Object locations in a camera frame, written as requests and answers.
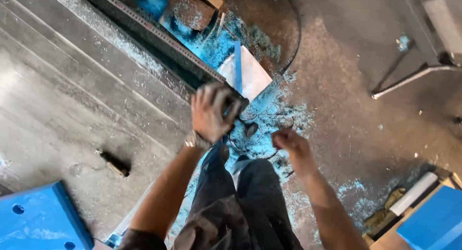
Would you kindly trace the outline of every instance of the white cylinder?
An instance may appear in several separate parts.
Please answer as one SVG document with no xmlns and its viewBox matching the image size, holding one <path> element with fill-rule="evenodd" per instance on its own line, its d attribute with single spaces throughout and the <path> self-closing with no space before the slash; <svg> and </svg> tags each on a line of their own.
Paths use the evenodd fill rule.
<svg viewBox="0 0 462 250">
<path fill-rule="evenodd" d="M 427 172 L 425 175 L 406 193 L 399 199 L 393 206 L 391 206 L 390 211 L 396 214 L 396 216 L 401 215 L 411 204 L 419 198 L 425 190 L 427 190 L 435 181 L 437 181 L 438 176 L 433 172 Z"/>
</svg>

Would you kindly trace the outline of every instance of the person's left hand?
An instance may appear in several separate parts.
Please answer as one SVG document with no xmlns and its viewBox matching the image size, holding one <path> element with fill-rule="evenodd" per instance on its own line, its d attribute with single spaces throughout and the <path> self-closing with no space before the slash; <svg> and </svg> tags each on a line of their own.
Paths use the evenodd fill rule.
<svg viewBox="0 0 462 250">
<path fill-rule="evenodd" d="M 234 102 L 224 115 L 225 101 L 231 90 L 222 83 L 206 84 L 191 97 L 193 130 L 202 138 L 215 143 L 233 126 L 239 114 L 240 101 Z"/>
</svg>

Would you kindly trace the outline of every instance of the hand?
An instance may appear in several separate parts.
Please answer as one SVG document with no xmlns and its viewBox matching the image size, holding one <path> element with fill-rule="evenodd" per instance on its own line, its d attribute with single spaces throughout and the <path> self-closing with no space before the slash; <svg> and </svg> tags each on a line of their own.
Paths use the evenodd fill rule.
<svg viewBox="0 0 462 250">
<path fill-rule="evenodd" d="M 233 126 L 239 114 L 240 101 L 234 102 L 228 115 L 224 115 L 225 101 L 231 90 L 222 83 L 207 84 L 200 87 L 191 98 L 193 130 L 202 138 L 215 143 Z"/>
<path fill-rule="evenodd" d="M 273 146 L 285 149 L 289 153 L 289 161 L 297 176 L 306 176 L 317 170 L 315 158 L 308 141 L 292 129 L 281 129 L 271 134 Z"/>
</svg>

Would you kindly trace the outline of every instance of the person's right hand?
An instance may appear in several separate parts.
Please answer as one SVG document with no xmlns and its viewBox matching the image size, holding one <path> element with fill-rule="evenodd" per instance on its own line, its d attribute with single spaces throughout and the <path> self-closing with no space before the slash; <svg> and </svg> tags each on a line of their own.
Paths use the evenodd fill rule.
<svg viewBox="0 0 462 250">
<path fill-rule="evenodd" d="M 281 129 L 271 134 L 273 146 L 289 153 L 289 161 L 298 177 L 309 175 L 317 170 L 315 158 L 308 141 L 292 129 Z"/>
</svg>

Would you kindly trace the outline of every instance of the bolt hole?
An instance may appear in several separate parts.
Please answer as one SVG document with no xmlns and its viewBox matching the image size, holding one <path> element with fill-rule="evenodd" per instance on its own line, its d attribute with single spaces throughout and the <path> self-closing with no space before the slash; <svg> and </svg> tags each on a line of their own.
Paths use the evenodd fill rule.
<svg viewBox="0 0 462 250">
<path fill-rule="evenodd" d="M 13 212 L 20 215 L 20 214 L 24 213 L 24 208 L 21 205 L 15 204 L 15 205 L 13 205 Z"/>
<path fill-rule="evenodd" d="M 75 248 L 75 245 L 73 242 L 66 242 L 64 243 L 64 248 L 66 248 L 66 250 L 73 250 Z"/>
</svg>

